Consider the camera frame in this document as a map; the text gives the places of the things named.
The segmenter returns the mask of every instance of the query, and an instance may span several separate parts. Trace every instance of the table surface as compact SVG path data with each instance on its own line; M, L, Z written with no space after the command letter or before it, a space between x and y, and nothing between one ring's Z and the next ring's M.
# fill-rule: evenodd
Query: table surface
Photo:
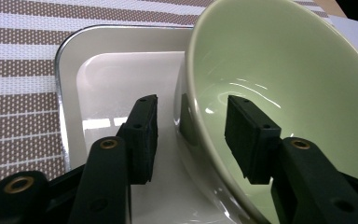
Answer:
M192 26L212 1L0 0L0 180L65 173L53 60L68 35L102 23ZM296 2L327 21L345 17L334 0Z

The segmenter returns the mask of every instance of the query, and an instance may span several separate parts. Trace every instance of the green bowl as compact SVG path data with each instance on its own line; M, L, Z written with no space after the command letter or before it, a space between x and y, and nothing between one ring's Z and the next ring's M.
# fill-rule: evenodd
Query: green bowl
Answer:
M323 19L288 0L220 0L197 21L175 94L184 164L238 222L279 222L270 186L243 179L224 130L227 97L253 101L358 178L358 51Z

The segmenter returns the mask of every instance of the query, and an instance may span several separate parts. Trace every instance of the brass insert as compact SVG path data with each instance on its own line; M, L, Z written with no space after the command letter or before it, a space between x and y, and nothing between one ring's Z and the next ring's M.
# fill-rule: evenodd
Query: brass insert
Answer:
M116 140L107 139L107 140L103 140L101 142L100 147L103 149L109 149L109 148L116 147L117 145L118 145L118 142Z
M4 191L9 194L20 193L30 188L34 183L34 178L31 176L19 176L10 181L4 188Z
M292 142L292 146L299 148L299 149L310 149L310 144L306 141L295 139Z

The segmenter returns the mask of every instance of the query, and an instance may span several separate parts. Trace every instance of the striped tablecloth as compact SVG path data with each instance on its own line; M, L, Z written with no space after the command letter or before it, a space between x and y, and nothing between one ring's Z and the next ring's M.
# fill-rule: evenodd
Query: striped tablecloth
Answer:
M312 0L301 6L328 19ZM26 170L65 173L55 53L95 24L191 26L212 0L0 0L0 180Z

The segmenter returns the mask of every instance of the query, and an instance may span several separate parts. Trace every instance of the tray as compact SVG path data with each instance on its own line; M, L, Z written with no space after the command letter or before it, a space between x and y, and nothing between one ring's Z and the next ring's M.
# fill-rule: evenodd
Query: tray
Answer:
M172 118L188 28L100 25L71 35L56 55L67 170L85 163L97 139L116 135L135 100L158 96L152 181L131 186L132 223L232 223L194 185L178 155Z

